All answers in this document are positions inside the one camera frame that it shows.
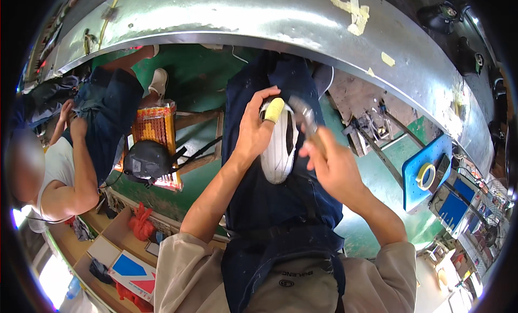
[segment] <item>white cable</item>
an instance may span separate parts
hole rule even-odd
[[[245,63],[248,63],[248,61],[246,61],[245,59],[241,58],[241,57],[238,57],[234,54],[234,46],[232,46],[232,55],[236,58],[238,58],[239,60],[241,60],[242,62],[245,62]]]

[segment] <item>beige shirt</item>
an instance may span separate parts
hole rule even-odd
[[[230,312],[221,258],[187,233],[160,244],[156,268],[156,313]],[[345,312],[414,312],[415,248],[400,242],[381,248],[373,264],[340,256],[346,273]],[[336,309],[337,283],[329,261],[299,258],[277,264],[252,296],[245,312],[329,312]]]

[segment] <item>black backpack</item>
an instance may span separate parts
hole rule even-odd
[[[173,168],[173,164],[187,151],[185,147],[170,155],[167,148],[158,142],[153,140],[139,141],[131,147],[128,154],[124,157],[123,173],[126,174],[126,178],[129,180],[143,183],[149,188],[162,176],[175,173],[191,161],[196,160],[196,157],[219,142],[221,138],[218,137],[199,149],[195,154],[188,157],[184,163],[179,165],[178,168]]]

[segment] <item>stainless steel workbench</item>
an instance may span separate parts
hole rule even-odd
[[[468,84],[424,31],[384,0],[359,0],[370,8],[360,36],[347,31],[351,14],[330,0],[118,0],[100,49],[94,44],[86,56],[84,30],[99,38],[101,14],[112,2],[95,8],[62,38],[42,69],[45,79],[138,45],[212,43],[289,52],[390,91],[451,135],[484,177],[489,173],[494,151]],[[385,64],[381,52],[395,66]],[[369,68],[374,76],[367,73]],[[463,119],[452,109],[454,101],[464,105]]]

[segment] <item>orange plastic bag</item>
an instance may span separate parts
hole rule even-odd
[[[117,289],[117,293],[119,293],[119,299],[122,301],[126,297],[128,300],[132,301],[135,306],[141,311],[141,312],[152,312],[153,311],[153,305],[151,303],[148,303],[144,301],[142,298],[138,297],[137,295],[133,294],[130,290],[128,290],[126,287],[119,284],[117,281],[115,285],[115,288]]]
[[[128,226],[133,230],[134,236],[140,241],[145,241],[155,231],[153,224],[148,221],[152,211],[151,208],[146,209],[142,202],[139,203],[138,209],[133,209],[135,216],[129,220]]]

